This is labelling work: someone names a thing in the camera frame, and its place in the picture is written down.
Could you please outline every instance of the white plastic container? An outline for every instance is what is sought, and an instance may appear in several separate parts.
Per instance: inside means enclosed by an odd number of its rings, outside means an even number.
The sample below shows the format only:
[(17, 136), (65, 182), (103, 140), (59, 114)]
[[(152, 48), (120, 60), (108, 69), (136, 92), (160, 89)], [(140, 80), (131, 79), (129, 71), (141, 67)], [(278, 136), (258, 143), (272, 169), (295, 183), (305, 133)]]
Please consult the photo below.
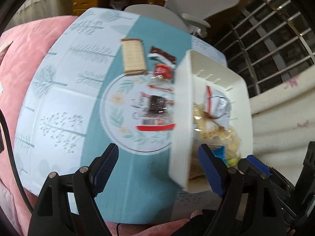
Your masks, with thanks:
[(176, 68), (174, 81), (174, 122), (169, 176), (185, 191), (211, 189), (205, 177), (189, 180), (193, 146), (193, 103), (204, 102), (206, 85), (219, 90), (231, 102), (230, 125), (239, 138), (242, 158), (253, 153), (253, 129), (248, 91), (244, 79), (218, 62), (188, 50)]

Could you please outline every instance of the blue gripper pad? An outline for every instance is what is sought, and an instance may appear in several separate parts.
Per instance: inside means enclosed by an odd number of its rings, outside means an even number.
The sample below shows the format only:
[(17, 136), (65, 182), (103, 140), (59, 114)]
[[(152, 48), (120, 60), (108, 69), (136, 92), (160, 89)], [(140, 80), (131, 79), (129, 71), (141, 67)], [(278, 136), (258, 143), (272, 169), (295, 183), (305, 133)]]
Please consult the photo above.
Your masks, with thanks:
[(95, 197), (104, 190), (111, 172), (116, 165), (118, 155), (118, 146), (115, 144), (109, 144), (102, 156), (97, 157), (91, 163), (89, 180), (93, 185), (92, 192)]
[(198, 149), (198, 159), (204, 174), (213, 192), (220, 197), (226, 192), (225, 182), (227, 180), (227, 167), (222, 159), (215, 157), (207, 144), (202, 144)]
[(269, 168), (265, 164), (263, 164), (259, 159), (257, 159), (255, 156), (248, 155), (246, 160), (248, 160), (251, 164), (253, 164), (261, 172), (265, 173), (268, 177), (271, 176)]

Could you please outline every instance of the candy wrapper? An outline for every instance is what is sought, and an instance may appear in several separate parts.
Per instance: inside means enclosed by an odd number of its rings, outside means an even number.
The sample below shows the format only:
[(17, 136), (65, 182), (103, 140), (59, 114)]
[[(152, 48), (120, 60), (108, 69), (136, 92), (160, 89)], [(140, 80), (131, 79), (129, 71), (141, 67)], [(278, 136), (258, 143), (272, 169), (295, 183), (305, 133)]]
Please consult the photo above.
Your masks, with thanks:
[(172, 100), (167, 100), (160, 96), (149, 96), (141, 93), (148, 98), (148, 105), (143, 111), (141, 125), (137, 126), (139, 131), (164, 131), (175, 127), (173, 115), (167, 108), (167, 104), (172, 104)]
[(156, 48), (154, 46), (151, 47), (150, 52), (148, 54), (149, 58), (155, 59), (159, 62), (161, 62), (162, 64), (165, 64), (169, 67), (171, 67), (172, 69), (175, 68), (176, 66), (176, 57), (170, 55), (169, 53), (166, 53), (165, 51)]
[(148, 86), (153, 89), (173, 92), (174, 69), (176, 67), (176, 57), (152, 47), (148, 57), (159, 61), (155, 64), (153, 76), (150, 77)]
[(227, 130), (230, 121), (231, 103), (220, 91), (206, 86), (204, 112), (221, 127)]

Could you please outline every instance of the leaf illustration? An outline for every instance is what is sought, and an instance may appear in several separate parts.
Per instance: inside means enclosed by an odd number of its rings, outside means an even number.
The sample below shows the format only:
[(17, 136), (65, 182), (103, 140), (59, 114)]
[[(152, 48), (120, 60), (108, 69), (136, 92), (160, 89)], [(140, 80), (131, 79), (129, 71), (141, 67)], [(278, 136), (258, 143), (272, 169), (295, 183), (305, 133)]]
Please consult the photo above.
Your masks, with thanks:
[(25, 173), (27, 173), (27, 171), (24, 170), (22, 159), (19, 154), (14, 153), (14, 160), (15, 160), (16, 169), (18, 170), (18, 172), (24, 171)]
[(127, 35), (131, 29), (131, 26), (115, 25), (115, 26), (111, 26), (111, 28), (120, 34)]
[(106, 10), (105, 12), (100, 13), (100, 18), (105, 22), (113, 22), (120, 18), (131, 19), (131, 18), (122, 17), (121, 12), (116, 11), (116, 10)]
[(82, 21), (80, 23), (72, 23), (69, 27), (71, 31), (77, 31), (79, 34), (91, 35), (96, 30), (103, 29), (101, 21)]
[(105, 63), (109, 57), (114, 57), (111, 55), (112, 50), (105, 46), (98, 47), (96, 45), (84, 45), (71, 47), (69, 51), (72, 54), (81, 57), (84, 61), (90, 60), (97, 63)]
[(42, 177), (47, 177), (51, 172), (49, 171), (49, 163), (47, 160), (41, 160), (38, 164), (38, 171)]
[(31, 143), (31, 137), (26, 136), (23, 134), (16, 133), (15, 134), (15, 140), (14, 140), (15, 145), (20, 146), (23, 149), (26, 149), (26, 153), (31, 147), (34, 147), (34, 145)]
[(128, 94), (130, 90), (134, 87), (134, 81), (132, 80), (125, 80), (121, 84), (119, 84), (119, 89), (117, 92), (119, 93), (126, 93)]
[(124, 138), (132, 138), (133, 135), (124, 135), (123, 137), (124, 137)]
[(67, 86), (64, 83), (54, 82), (55, 73), (56, 69), (52, 65), (47, 65), (36, 72), (32, 84), (38, 98), (45, 96), (54, 84)]
[(122, 109), (112, 109), (110, 115), (111, 124), (116, 127), (121, 127), (123, 125), (123, 111)]
[(142, 131), (138, 131), (138, 134), (139, 134), (140, 137), (146, 138), (145, 134)]
[(85, 71), (84, 73), (79, 73), (80, 77), (76, 83), (86, 84), (93, 88), (100, 88), (103, 84), (105, 75), (96, 75), (94, 72)]
[(68, 153), (74, 153), (77, 141), (86, 135), (81, 133), (83, 117), (68, 115), (67, 112), (44, 116), (40, 119), (40, 129), (43, 136), (50, 136), (55, 147), (62, 147)]

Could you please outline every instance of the printed tree pattern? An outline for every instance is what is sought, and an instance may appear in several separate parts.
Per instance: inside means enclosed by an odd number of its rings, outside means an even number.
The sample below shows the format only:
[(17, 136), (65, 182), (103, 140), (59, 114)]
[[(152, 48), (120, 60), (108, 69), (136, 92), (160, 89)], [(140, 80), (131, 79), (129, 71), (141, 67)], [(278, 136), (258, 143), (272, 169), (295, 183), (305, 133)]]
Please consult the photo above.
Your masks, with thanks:
[(96, 30), (103, 29), (100, 25), (102, 24), (102, 21), (82, 21), (79, 23), (73, 23), (69, 29), (71, 31), (75, 30), (79, 34), (85, 34), (85, 35), (91, 35), (93, 34)]
[(189, 193), (183, 193), (183, 194), (177, 194), (176, 200), (179, 202), (182, 202), (184, 206), (187, 204), (193, 204), (197, 205), (200, 203), (201, 200), (201, 194), (189, 194)]
[(96, 75), (94, 72), (85, 71), (84, 73), (79, 73), (76, 83), (86, 84), (93, 88), (100, 88), (103, 84), (105, 75)]
[(54, 84), (64, 87), (67, 86), (67, 84), (54, 81), (55, 73), (56, 69), (52, 65), (47, 65), (36, 72), (33, 79), (33, 86), (38, 98), (45, 96)]
[(70, 48), (72, 54), (81, 57), (83, 60), (90, 60), (97, 63), (105, 63), (111, 55), (111, 49), (107, 47), (98, 47), (96, 45), (85, 45)]
[(38, 164), (38, 171), (42, 175), (42, 177), (46, 178), (50, 172), (57, 172), (60, 173), (60, 168), (57, 165), (53, 165), (50, 167), (47, 160), (41, 160)]
[(26, 150), (26, 153), (31, 147), (34, 145), (31, 143), (31, 137), (23, 134), (16, 133), (14, 144), (20, 146), (21, 148)]
[(14, 160), (15, 160), (16, 169), (18, 170), (18, 173), (20, 173), (21, 171), (28, 173), (23, 167), (22, 159), (19, 154), (17, 153), (14, 154)]
[(50, 117), (41, 118), (40, 129), (44, 136), (50, 136), (50, 139), (55, 142), (55, 147), (62, 146), (68, 153), (74, 153), (77, 141), (86, 136), (79, 131), (82, 123), (81, 115), (69, 116), (67, 112), (58, 112)]
[(113, 22), (113, 21), (119, 20), (121, 18), (131, 19), (131, 18), (127, 18), (127, 17), (122, 17), (121, 12), (116, 11), (116, 10), (106, 10), (105, 12), (100, 13), (100, 18), (105, 22)]

